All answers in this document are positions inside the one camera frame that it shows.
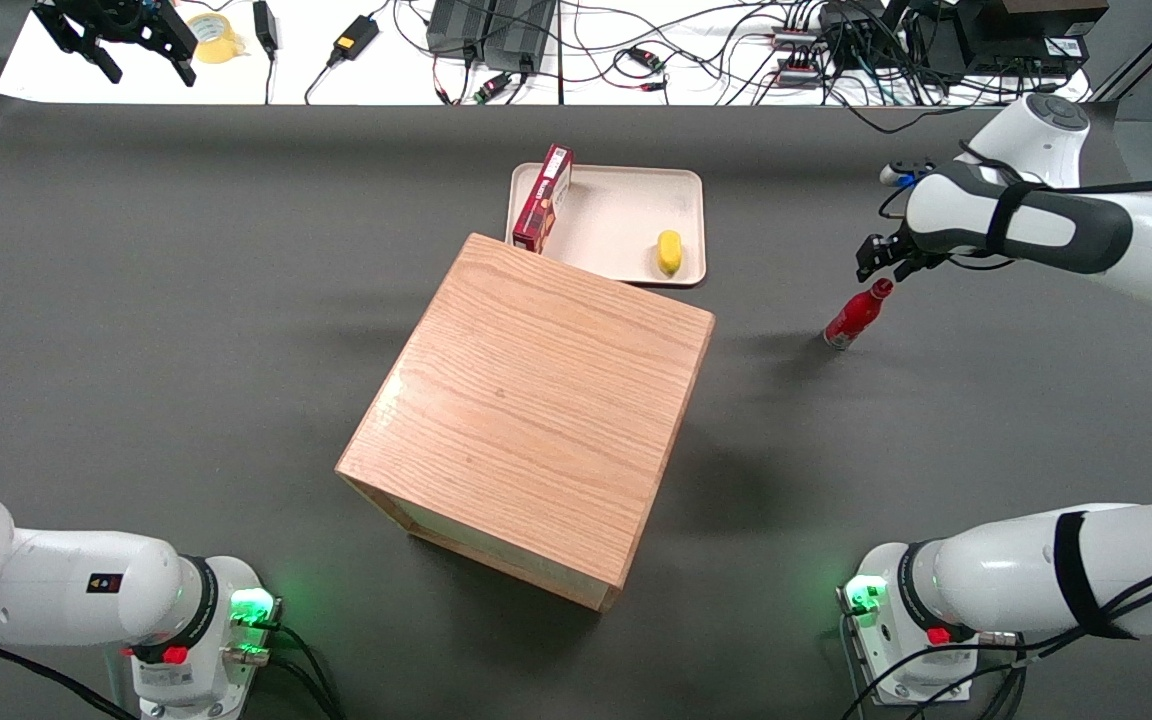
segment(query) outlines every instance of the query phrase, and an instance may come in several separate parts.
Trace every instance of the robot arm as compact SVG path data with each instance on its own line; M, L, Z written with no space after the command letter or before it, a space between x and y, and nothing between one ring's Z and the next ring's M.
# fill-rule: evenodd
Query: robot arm
M856 255L864 282L953 256L1002 256L1091 278L1152 305L1152 183L1079 187L1087 115L1055 96L1007 106L964 154L914 184L890 236Z
M192 88L196 79L194 32L180 18L170 0L38 0L33 15L65 53L78 53L105 73L109 82L123 78L100 41L129 41L168 59L180 81ZM83 33L70 24L77 23Z
M1031 94L918 179L890 236L870 236L858 279L897 281L954 256L1002 256L1092 279L1152 305L1152 183L1079 187L1089 122ZM998 521L952 538L887 543L840 589L881 703L968 700L982 637L1152 634L1152 602L1117 616L1120 593L1152 578L1152 506L1098 505ZM946 652L919 655L926 647Z
M0 503L0 644L120 644L149 715L236 719L278 611L241 560L129 533L18 529Z

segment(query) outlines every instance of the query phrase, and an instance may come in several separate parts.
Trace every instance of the wooden box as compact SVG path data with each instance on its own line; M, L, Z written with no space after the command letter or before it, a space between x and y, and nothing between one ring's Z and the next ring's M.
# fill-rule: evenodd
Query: wooden box
M470 236L338 473L407 532L606 611L713 325Z

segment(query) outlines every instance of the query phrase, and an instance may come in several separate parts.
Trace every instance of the red bottle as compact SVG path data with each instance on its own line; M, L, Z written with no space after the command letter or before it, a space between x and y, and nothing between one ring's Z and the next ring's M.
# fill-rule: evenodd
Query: red bottle
M847 301L838 318L824 329L824 341L835 350L847 350L869 324L878 318L878 313L882 312L882 301L887 300L895 287L889 279L879 279L869 290L861 291Z

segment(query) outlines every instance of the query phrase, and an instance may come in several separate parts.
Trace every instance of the black table surface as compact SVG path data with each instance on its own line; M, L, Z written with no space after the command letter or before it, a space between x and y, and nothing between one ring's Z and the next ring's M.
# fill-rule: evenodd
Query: black table surface
M0 99L0 500L20 526L251 562L355 719L832 719L833 588L874 544L1152 502L1147 306L945 266L851 350L818 338L861 238L890 229L878 169L950 158L992 113L888 137L843 109ZM1123 174L1106 113L1089 181ZM704 181L708 281L667 295L717 335L605 616L408 538L333 473L467 234L502 234L509 173L552 141ZM92 647L26 654L106 688ZM316 712L278 670L248 707ZM0 666L0 717L94 715ZM1152 717L1152 638L1034 667L1020 717Z

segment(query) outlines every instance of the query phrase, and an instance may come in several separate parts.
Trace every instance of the tray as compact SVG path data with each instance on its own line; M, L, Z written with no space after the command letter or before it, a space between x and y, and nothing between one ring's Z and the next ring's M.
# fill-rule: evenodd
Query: tray
M539 162L513 170L505 237L513 235ZM657 236L682 236L682 266L673 278L655 262ZM545 258L614 281L647 287L695 287L705 279L705 213L700 177L691 170L573 165L573 183Z

